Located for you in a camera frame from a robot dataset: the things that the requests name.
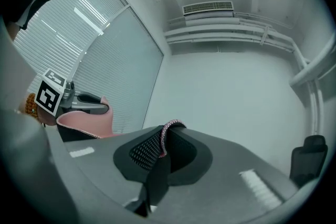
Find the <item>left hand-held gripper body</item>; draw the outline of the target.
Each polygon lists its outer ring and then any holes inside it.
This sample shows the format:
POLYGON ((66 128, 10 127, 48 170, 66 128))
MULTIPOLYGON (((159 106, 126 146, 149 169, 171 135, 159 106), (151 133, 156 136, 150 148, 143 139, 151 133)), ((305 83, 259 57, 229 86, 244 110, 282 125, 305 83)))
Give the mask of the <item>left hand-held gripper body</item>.
POLYGON ((52 116, 56 116, 59 108, 71 107, 74 95, 73 81, 67 81, 66 77, 48 68, 41 77, 35 103, 52 116))

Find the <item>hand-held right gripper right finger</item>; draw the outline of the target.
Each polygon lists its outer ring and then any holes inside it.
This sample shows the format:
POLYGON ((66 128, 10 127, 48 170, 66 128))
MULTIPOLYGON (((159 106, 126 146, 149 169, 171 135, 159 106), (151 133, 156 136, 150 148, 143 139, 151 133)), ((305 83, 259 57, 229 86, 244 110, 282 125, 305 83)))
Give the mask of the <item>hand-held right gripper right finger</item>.
POLYGON ((196 183, 169 188, 157 208, 160 222, 248 222, 263 216, 267 209, 240 175, 251 169, 281 201, 298 191, 288 176, 237 143, 181 127, 171 132, 206 145, 213 161, 196 183))

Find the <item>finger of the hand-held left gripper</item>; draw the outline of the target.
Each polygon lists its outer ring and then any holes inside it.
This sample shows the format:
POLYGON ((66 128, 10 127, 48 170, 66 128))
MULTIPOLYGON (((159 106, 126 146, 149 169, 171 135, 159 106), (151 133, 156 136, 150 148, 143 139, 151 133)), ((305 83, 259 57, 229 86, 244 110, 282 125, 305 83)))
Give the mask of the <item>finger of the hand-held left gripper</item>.
POLYGON ((77 99, 82 103, 100 103, 101 97, 98 97, 90 92, 76 92, 77 99))
POLYGON ((105 114, 109 110, 109 107, 103 103, 77 101, 72 103, 72 109, 74 111, 82 111, 88 114, 105 114))

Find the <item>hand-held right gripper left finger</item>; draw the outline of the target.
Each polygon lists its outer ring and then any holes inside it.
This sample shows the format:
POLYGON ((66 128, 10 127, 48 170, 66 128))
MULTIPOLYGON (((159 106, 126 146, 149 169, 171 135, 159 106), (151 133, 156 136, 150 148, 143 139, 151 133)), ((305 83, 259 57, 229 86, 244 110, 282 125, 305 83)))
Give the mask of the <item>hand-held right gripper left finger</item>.
POLYGON ((161 126, 109 138, 66 142, 84 175, 124 207, 149 204, 149 182, 159 164, 161 126))

